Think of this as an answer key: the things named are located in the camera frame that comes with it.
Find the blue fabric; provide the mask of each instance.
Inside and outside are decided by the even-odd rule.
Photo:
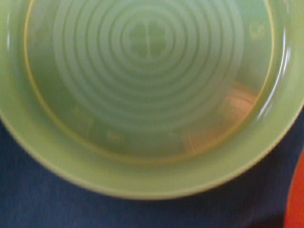
[[[98,195],[40,166],[0,124],[0,228],[246,228],[283,215],[304,112],[259,164],[208,192],[141,202]]]

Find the jadeite bowl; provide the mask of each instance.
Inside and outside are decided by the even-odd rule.
[[[304,1],[0,1],[0,116],[84,188],[168,199],[245,172],[304,103]]]

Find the concentric rings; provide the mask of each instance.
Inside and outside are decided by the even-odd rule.
[[[223,99],[244,28],[234,0],[66,0],[53,45],[64,84],[97,119],[152,133],[187,127]]]

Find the bowl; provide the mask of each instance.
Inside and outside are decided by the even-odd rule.
[[[37,161],[116,197],[209,190],[304,103],[304,2],[0,2],[0,117]]]

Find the dark blue surface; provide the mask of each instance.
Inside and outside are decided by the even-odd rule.
[[[0,228],[245,228],[281,216],[304,144],[304,112],[259,164],[216,189],[141,202],[98,195],[40,166],[0,123]]]

